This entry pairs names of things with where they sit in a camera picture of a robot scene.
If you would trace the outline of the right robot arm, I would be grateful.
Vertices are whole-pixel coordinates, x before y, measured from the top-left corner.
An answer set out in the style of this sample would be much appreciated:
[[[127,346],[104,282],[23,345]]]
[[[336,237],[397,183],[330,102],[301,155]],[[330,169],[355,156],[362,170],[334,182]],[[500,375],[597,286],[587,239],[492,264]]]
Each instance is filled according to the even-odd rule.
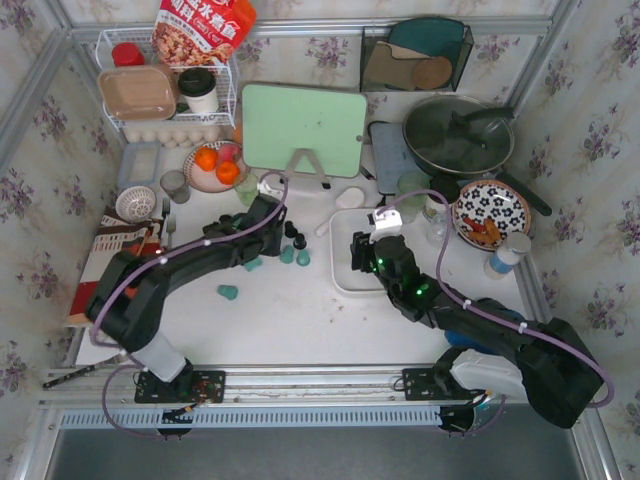
[[[572,427],[603,385],[588,364],[591,353],[566,321],[533,322],[519,332],[491,299],[464,307],[455,290],[420,272],[402,235],[373,241],[356,232],[350,250],[352,269],[374,274],[404,317],[460,334],[515,365],[529,404],[551,424]]]

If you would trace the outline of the white storage basket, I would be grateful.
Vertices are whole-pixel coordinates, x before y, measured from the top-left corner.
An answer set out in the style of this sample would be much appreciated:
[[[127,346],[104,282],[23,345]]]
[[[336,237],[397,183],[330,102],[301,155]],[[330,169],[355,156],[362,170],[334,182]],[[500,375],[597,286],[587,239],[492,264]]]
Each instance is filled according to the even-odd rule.
[[[364,208],[340,210],[329,221],[332,279],[336,290],[346,297],[375,297],[385,293],[373,274],[351,268],[353,236],[357,232],[371,234],[374,231],[368,218],[372,213],[372,209]]]

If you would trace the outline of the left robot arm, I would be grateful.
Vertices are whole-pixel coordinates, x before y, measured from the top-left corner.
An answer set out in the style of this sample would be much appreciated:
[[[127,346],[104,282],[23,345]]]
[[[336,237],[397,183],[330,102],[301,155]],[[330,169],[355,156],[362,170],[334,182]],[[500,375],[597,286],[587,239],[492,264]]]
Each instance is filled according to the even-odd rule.
[[[146,260],[123,251],[112,257],[90,297],[86,317],[161,383],[185,390],[194,382],[192,363],[160,329],[166,298],[218,270],[277,256],[286,206],[260,194],[249,210],[203,227],[203,236]]]

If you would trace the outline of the blue cloth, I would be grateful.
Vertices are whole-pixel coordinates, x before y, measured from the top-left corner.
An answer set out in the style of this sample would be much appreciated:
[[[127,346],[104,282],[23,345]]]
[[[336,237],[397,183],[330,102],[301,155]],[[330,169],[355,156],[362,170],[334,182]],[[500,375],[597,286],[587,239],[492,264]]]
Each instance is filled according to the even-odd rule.
[[[525,318],[517,311],[509,309],[496,300],[483,298],[472,304],[487,314],[491,314],[517,327]],[[518,346],[517,330],[487,319],[469,308],[460,306],[442,307],[436,317],[438,326],[445,332],[445,338],[452,347],[474,349],[480,353],[509,356]]]

